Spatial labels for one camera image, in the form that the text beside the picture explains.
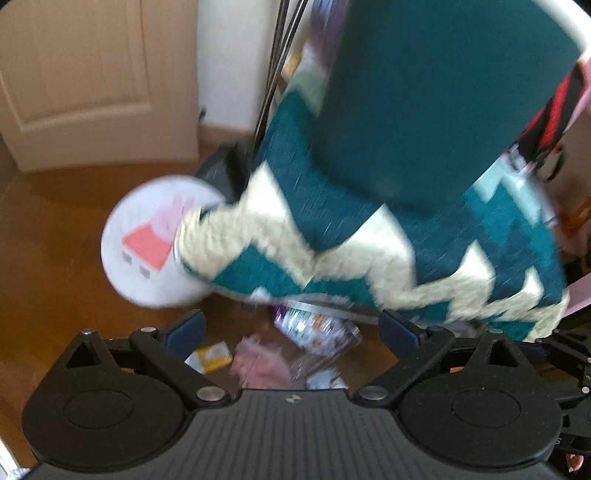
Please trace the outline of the purple white cookie wrapper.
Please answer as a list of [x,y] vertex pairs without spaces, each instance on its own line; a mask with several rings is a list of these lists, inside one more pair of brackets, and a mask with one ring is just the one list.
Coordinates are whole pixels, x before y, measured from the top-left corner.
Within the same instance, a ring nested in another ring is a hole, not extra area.
[[301,350],[325,358],[337,357],[363,339],[353,322],[322,313],[318,307],[278,306],[273,325]]

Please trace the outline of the white crumpled paper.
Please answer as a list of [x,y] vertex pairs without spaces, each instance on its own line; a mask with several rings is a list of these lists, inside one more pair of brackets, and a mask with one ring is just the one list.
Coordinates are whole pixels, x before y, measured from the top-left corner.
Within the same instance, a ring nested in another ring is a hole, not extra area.
[[318,370],[305,379],[305,388],[308,390],[347,390],[348,385],[342,379],[337,368]]

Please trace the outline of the white round pig stool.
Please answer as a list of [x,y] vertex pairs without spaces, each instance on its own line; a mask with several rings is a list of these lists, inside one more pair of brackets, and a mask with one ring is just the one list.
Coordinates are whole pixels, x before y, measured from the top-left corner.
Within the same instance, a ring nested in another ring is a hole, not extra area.
[[187,211],[224,201],[190,175],[155,178],[127,193],[109,214],[100,243],[103,271],[114,290],[149,309],[190,306],[211,295],[211,286],[178,263],[173,241]]

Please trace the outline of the teal white zigzag blanket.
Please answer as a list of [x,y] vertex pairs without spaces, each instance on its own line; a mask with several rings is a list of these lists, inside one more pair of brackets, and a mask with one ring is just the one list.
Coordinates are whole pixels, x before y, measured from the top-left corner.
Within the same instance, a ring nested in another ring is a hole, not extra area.
[[516,340],[549,335],[569,303],[531,184],[498,159],[433,216],[369,201],[315,170],[315,113],[290,91],[239,200],[194,208],[176,260],[228,296],[305,298],[476,320]]

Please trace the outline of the beige wooden door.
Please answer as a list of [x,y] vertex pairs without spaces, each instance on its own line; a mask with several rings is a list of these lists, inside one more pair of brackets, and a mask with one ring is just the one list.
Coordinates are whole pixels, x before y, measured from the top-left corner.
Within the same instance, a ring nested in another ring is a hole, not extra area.
[[197,3],[11,1],[1,135],[23,172],[198,155]]

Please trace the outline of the pink table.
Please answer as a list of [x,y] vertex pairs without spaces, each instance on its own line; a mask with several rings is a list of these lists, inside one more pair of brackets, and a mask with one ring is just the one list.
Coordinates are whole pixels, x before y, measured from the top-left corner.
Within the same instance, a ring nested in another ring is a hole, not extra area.
[[564,313],[568,317],[591,304],[591,273],[572,283],[568,287],[569,305]]

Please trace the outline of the pink crumpled tissue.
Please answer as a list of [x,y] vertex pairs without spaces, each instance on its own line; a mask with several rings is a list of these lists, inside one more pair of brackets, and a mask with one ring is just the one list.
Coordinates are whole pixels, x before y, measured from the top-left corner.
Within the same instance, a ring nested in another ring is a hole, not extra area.
[[280,347],[263,345],[256,335],[243,337],[235,347],[230,372],[242,389],[290,390],[290,366]]

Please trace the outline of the yellow milk carton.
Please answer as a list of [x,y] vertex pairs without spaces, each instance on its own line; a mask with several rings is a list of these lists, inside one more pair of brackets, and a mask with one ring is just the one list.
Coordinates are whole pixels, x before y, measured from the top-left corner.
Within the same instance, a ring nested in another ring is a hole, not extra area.
[[231,365],[233,360],[228,345],[218,342],[193,351],[184,361],[193,370],[206,375]]

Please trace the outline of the red black backpack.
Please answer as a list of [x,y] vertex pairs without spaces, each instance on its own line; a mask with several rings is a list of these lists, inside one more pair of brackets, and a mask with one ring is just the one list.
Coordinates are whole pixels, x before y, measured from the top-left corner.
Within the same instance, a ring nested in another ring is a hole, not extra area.
[[553,181],[566,163],[561,145],[565,132],[580,116],[590,99],[590,62],[578,61],[559,84],[549,102],[537,113],[511,147],[525,161],[528,172],[538,175],[549,156],[556,161],[543,180]]

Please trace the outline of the teal trash bin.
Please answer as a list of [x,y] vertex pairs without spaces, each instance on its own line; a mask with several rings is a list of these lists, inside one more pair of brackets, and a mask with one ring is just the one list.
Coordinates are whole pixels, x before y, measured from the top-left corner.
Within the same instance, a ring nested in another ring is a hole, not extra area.
[[370,199],[440,210],[589,53],[590,18],[573,1],[353,1],[312,156]]

